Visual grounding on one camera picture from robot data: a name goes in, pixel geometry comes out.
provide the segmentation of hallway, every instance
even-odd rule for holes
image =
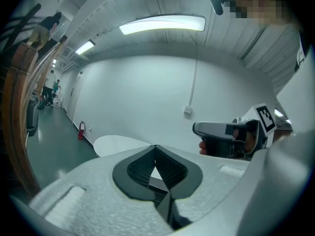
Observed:
[[[97,158],[85,141],[78,140],[65,111],[50,107],[39,111],[38,130],[28,141],[28,156],[41,188]]]

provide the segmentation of fluorescent light fixture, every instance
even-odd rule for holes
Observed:
[[[275,114],[276,116],[279,116],[279,117],[283,116],[283,114],[278,109],[275,109]]]
[[[187,29],[187,30],[205,30],[206,19],[200,16],[187,15],[160,15],[143,18],[131,23],[120,26],[124,35],[156,29]]]
[[[78,50],[76,50],[75,52],[80,55],[82,53],[84,53],[85,51],[87,51],[88,49],[92,48],[95,45],[95,43],[92,40],[88,40],[85,44],[83,44]]]

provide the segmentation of white cable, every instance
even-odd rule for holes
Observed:
[[[192,101],[192,95],[193,95],[193,90],[195,88],[195,81],[196,81],[196,73],[197,73],[197,64],[198,64],[198,48],[196,47],[196,63],[195,63],[195,69],[193,71],[193,79],[192,79],[192,84],[191,84],[191,90],[190,90],[190,97],[189,97],[189,102],[188,106],[191,106],[191,101]]]

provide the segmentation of white panel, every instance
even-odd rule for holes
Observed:
[[[87,0],[86,3],[82,5],[67,29],[66,36],[68,36],[68,40],[66,43],[68,43],[73,37],[74,33],[81,26],[82,22],[85,21],[96,9],[101,7],[107,1],[108,0]]]
[[[134,148],[149,147],[150,145],[149,143],[130,137],[109,135],[97,138],[93,144],[93,148],[99,157],[103,157]]]
[[[61,229],[68,229],[74,219],[73,213],[79,208],[84,193],[85,189],[77,186],[72,187],[71,190],[52,207],[45,216],[45,219]]]
[[[203,32],[191,30],[165,30],[168,42],[185,42],[204,45],[212,6],[210,0],[158,0],[162,14],[183,13],[200,15],[206,19],[206,28]]]
[[[265,36],[265,38],[270,40],[270,48],[268,48],[264,55],[255,65],[251,67],[251,69],[261,69],[267,66],[279,56],[284,55],[284,50],[292,43],[294,43],[296,47],[299,46],[298,33],[293,27],[286,27],[278,39],[272,39],[270,33],[268,36]]]
[[[147,6],[147,0],[112,0],[124,24],[139,18],[159,14],[158,1],[149,1],[150,6]]]
[[[288,82],[293,75],[294,75],[293,69],[284,69],[281,72],[281,74],[275,76],[272,79],[272,83],[274,86],[284,86],[283,83]]]
[[[261,35],[257,43],[253,46],[251,51],[244,58],[244,63],[246,68],[252,68],[261,58],[269,51],[269,49],[274,45],[274,43],[279,39],[287,27],[268,26],[264,33]]]
[[[293,75],[294,75],[294,72],[291,72],[286,77],[273,82],[275,94],[278,94],[284,88],[284,86],[290,81]]]
[[[212,28],[209,28],[206,46],[212,46],[216,49],[219,49],[222,39],[224,38],[225,29],[230,22],[230,17],[228,13],[223,13],[221,16],[213,13],[211,20],[214,20],[214,22]]]
[[[239,39],[231,53],[235,57],[242,58],[251,47],[260,30],[261,28],[257,25],[247,24],[244,27],[243,32],[239,35]]]
[[[294,66],[289,67],[289,65],[294,61],[294,59],[288,59],[280,66],[279,72],[273,72],[270,77],[272,77],[272,82],[275,83],[282,78],[291,76],[294,73]]]
[[[300,69],[277,96],[286,110],[287,117],[292,121],[294,132],[309,132],[315,129],[314,67],[314,52],[309,50]]]
[[[276,59],[272,59],[270,63],[261,69],[262,72],[269,74],[273,70],[277,69],[283,62],[285,62],[288,58],[294,57],[294,62],[292,66],[295,66],[296,63],[296,54],[299,49],[298,42],[292,41],[291,44],[283,47],[283,53],[279,55]]]
[[[222,40],[221,48],[231,53],[238,43],[240,36],[244,33],[245,27],[237,23],[238,19],[231,19],[226,29],[226,34]]]

